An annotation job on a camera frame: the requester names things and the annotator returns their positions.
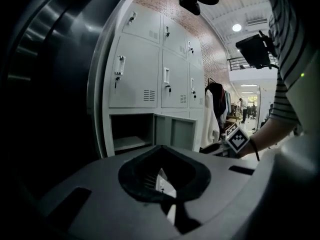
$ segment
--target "wrist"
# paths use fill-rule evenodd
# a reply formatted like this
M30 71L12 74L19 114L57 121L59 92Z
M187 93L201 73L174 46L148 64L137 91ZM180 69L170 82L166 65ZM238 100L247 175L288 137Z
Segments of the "wrist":
M251 153L254 153L254 147L252 146L251 142L249 141L244 147L243 149L240 150L240 152L238 153L239 156L242 158L246 155L249 155Z

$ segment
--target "locker handle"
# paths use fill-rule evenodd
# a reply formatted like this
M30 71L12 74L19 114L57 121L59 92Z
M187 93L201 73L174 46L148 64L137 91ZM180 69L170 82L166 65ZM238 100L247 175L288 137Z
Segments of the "locker handle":
M191 78L191 93L194 93L193 91L195 90L195 80Z
M132 16L129 19L129 25L136 19L137 13L135 11L132 12Z
M115 75L124 75L126 57L122 55L117 56L119 59L116 61L116 70L114 71Z
M194 49L191 48L191 43L190 43L190 41L188 41L188 48L189 48L189 51L192 51L192 53L194 53Z
M165 83L165 84L169 84L169 80L170 80L170 69L167 68L167 67L165 67L163 73L164 73L164 76L163 76L164 83Z
M166 37L169 37L169 35L170 35L169 27L168 27L168 26L165 26L165 29L166 29L165 35L166 35Z

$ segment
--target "ceiling light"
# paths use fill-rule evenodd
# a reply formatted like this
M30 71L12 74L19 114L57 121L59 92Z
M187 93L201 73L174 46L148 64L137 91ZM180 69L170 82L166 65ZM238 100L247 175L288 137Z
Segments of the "ceiling light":
M242 26L240 24L234 24L232 27L232 30L234 32L239 32L242 29Z

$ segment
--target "white locker cabinet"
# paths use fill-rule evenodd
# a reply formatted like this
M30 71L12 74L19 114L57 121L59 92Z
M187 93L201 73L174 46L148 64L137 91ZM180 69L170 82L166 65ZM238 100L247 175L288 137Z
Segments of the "white locker cabinet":
M118 41L110 78L110 108L156 108L159 48L133 35Z
M205 112L204 110L190 110L190 118L197 120L197 127L195 131L195 145L193 151L199 152L200 150L200 144L201 144L201 137L202 137L202 131L204 127L204 117Z
M187 108L187 100L188 63L173 53L164 50L161 107Z
M154 114L154 144L194 150L198 120Z
M160 44L160 13L134 3L128 13L122 32Z
M188 59L190 63L203 70L202 52L199 40L189 33L186 35L186 40Z
M183 112L162 112L162 115L167 115L167 116L174 116L174 117L179 117L179 118L189 118L189 112L183 111Z
M191 63L190 67L190 108L203 108L205 104L204 72Z
M186 32L182 26L164 17L163 46L187 58Z
M149 113L112 115L110 120L114 150L108 156L150 145L188 150L196 145L197 119Z

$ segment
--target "hanging clothes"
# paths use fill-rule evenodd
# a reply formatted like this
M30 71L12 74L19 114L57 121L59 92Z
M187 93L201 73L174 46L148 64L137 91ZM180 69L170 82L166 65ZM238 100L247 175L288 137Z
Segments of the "hanging clothes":
M224 100L225 100L225 103L228 104L228 96L227 96L227 92L224 91ZM227 114L228 114L228 111L229 111L229 106L225 106L225 110L223 112L223 114L220 116L220 120L219 120L219 124L220 124L220 128L223 129L224 128L224 125L225 125L225 122L226 122L226 119L227 119Z
M225 112L226 103L223 99L225 96L224 88L220 83L211 82L206 88L205 92L210 90L213 97L213 109L215 118L218 120L220 116Z
M230 110L229 110L229 98L228 98L228 92L225 91L225 96L226 96L226 108L228 109L227 114L229 114Z
M220 130L214 112L214 98L209 90L205 92L204 119L200 147L205 148L219 140Z
M228 115L230 115L232 113L232 110L231 110L231 96L230 96L229 92L227 92L226 95L227 95L226 101L228 103Z

